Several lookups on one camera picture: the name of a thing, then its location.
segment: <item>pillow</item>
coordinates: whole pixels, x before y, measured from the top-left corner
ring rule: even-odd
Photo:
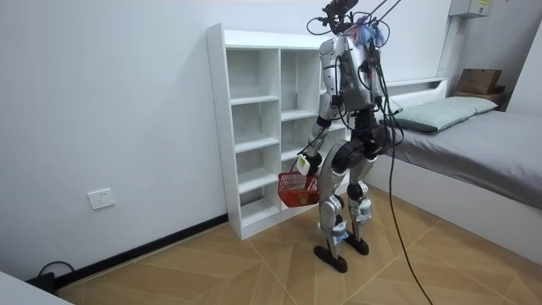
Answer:
[[[476,113],[477,109],[471,103],[459,103],[455,98],[445,98],[405,108],[395,115],[395,120],[400,127],[434,133],[461,123]]]
[[[476,108],[476,114],[485,114],[495,108],[497,104],[480,97],[448,97],[453,103],[466,103]]]

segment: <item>mattress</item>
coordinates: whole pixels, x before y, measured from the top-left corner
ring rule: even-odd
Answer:
[[[491,111],[435,135],[405,130],[395,156],[542,209],[542,118]]]

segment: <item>sticker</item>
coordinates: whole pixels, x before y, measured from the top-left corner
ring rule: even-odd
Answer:
[[[333,244],[336,245],[341,241],[344,241],[348,237],[348,233],[345,232],[343,236],[333,236]]]
[[[346,222],[343,221],[342,223],[336,225],[333,228],[334,232],[344,232],[341,236],[333,236],[333,244],[336,245],[340,243],[341,241],[344,241],[348,237],[348,233],[346,233]]]

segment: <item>bed frame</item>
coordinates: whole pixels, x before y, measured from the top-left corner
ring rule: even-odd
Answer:
[[[445,80],[429,89],[392,97],[406,108],[445,97],[443,86],[447,87]],[[390,166],[391,158],[380,156],[365,182],[388,191]],[[542,264],[542,210],[401,160],[395,161],[392,191],[396,197]]]

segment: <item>white cabinet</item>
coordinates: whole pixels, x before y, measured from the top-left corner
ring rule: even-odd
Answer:
[[[325,39],[207,29],[228,217],[243,239],[308,209],[280,201],[278,174],[290,170],[318,116]],[[332,130],[331,141],[345,138],[344,126]]]

